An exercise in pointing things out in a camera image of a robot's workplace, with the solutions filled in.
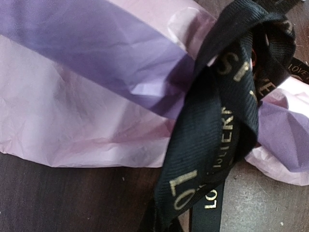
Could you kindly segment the purple pink wrapping paper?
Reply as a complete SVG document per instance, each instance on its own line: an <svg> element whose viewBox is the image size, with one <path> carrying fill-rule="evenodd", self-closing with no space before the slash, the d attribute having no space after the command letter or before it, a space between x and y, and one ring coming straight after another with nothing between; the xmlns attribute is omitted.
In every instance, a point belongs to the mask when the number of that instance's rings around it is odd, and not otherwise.
<svg viewBox="0 0 309 232"><path fill-rule="evenodd" d="M180 159L168 143L215 22L193 0L1 1L1 152L170 170Z"/></svg>

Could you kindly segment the black lettered ribbon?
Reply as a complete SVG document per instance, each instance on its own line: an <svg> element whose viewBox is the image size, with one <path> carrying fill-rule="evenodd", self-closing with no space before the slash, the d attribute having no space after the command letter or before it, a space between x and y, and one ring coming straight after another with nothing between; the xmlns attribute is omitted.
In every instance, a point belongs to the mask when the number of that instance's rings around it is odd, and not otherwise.
<svg viewBox="0 0 309 232"><path fill-rule="evenodd" d="M220 186L258 138L260 100L289 76L295 31L253 0L224 8L206 35L140 232L180 232L179 215Z"/></svg>

